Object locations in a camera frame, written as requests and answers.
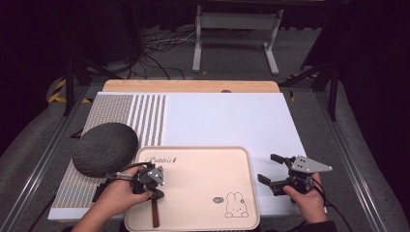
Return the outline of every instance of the metal bracket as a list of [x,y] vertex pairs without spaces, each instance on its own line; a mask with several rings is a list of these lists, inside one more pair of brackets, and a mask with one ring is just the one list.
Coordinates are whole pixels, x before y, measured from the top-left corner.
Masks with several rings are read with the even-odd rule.
[[333,170],[331,166],[302,156],[296,157],[291,169],[293,171],[299,171],[303,173],[325,172]]
[[153,179],[155,182],[163,186],[165,182],[163,181],[163,167],[159,166],[148,172],[148,176]]

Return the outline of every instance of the human hand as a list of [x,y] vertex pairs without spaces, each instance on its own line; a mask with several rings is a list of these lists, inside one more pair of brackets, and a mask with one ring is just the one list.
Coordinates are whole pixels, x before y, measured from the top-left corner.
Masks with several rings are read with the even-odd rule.
[[[318,173],[313,173],[311,177],[319,184],[321,183]],[[313,188],[308,193],[301,194],[294,188],[285,186],[283,187],[283,191],[296,202],[306,223],[317,223],[328,220],[325,214],[323,198],[316,189]]]
[[[135,175],[139,170],[142,170],[144,168],[145,167],[143,166],[137,166],[130,168],[124,172]],[[132,188],[129,181],[113,181],[105,188],[94,206],[91,207],[88,212],[81,218],[81,220],[75,225],[72,232],[103,231],[106,222],[110,218],[116,215],[123,214],[133,205],[148,200],[148,198],[150,198],[152,194],[153,193],[151,191],[145,191],[142,194],[134,194],[132,193]]]
[[[144,168],[144,166],[137,166],[124,171],[124,173],[132,174],[134,176],[139,170]],[[131,177],[121,178],[127,180],[132,179]],[[101,210],[105,211],[109,217],[113,217],[123,214],[133,205],[148,200],[151,195],[151,191],[145,191],[141,194],[132,193],[132,188],[129,181],[112,181],[103,191],[93,208],[101,208]]]

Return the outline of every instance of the pink tray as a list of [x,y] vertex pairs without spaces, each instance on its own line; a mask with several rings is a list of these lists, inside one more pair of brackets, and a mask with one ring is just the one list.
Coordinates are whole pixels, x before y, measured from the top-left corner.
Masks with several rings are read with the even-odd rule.
[[160,227],[153,227],[147,201],[127,211],[130,231],[251,230],[259,223],[244,148],[144,147],[136,161],[163,166],[165,197],[158,200]]

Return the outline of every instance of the gray round cushion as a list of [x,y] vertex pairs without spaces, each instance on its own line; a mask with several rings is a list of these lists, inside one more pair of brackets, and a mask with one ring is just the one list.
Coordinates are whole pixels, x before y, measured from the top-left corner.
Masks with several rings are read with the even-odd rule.
[[138,138],[132,128],[106,123],[85,132],[73,151],[73,164],[83,175],[105,177],[126,167],[135,157]]

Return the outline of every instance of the wooden edge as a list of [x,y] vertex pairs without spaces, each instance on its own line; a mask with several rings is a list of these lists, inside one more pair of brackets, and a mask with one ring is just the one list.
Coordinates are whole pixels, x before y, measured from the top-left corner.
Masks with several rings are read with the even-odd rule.
[[103,92],[144,93],[280,93],[274,81],[229,80],[118,80],[106,81]]

